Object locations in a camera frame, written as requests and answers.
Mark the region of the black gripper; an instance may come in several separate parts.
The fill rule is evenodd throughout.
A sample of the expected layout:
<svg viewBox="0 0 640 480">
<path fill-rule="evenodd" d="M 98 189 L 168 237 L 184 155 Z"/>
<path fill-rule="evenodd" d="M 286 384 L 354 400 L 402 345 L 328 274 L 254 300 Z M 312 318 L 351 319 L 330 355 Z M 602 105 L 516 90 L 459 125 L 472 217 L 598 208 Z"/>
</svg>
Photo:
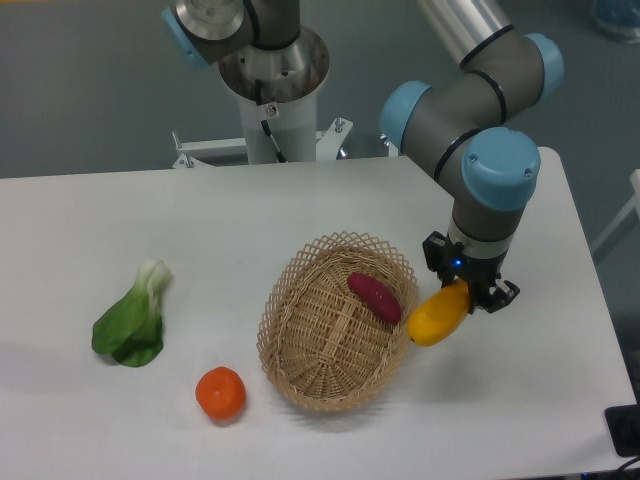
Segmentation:
<svg viewBox="0 0 640 480">
<path fill-rule="evenodd" d="M 456 279 L 466 282 L 471 298 L 469 313 L 491 314 L 511 304 L 520 288 L 501 278 L 501 268 L 510 238 L 488 242 L 467 236 L 443 236 L 432 232 L 422 243 L 427 268 L 436 274 L 442 288 Z"/>
</svg>

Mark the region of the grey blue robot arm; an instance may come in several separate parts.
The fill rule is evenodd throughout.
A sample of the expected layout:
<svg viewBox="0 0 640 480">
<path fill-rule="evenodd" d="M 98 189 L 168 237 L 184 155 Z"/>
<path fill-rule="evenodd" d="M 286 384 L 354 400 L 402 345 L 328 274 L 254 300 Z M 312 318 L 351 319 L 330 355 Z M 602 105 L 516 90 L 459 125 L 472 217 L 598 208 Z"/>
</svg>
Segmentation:
<svg viewBox="0 0 640 480">
<path fill-rule="evenodd" d="M 428 268 L 443 285 L 465 281 L 472 308 L 491 313 L 518 295 L 501 266 L 541 163 L 536 144 L 506 122 L 558 87 L 564 62 L 552 40 L 518 33 L 494 1 L 425 1 L 422 9 L 461 77 L 441 91 L 402 84 L 380 128 L 454 200 L 448 230 L 424 241 Z M 218 66 L 239 101 L 251 163 L 317 158 L 315 96 L 330 60 L 302 25 L 298 2 L 176 1 L 162 19 L 192 66 Z"/>
</svg>

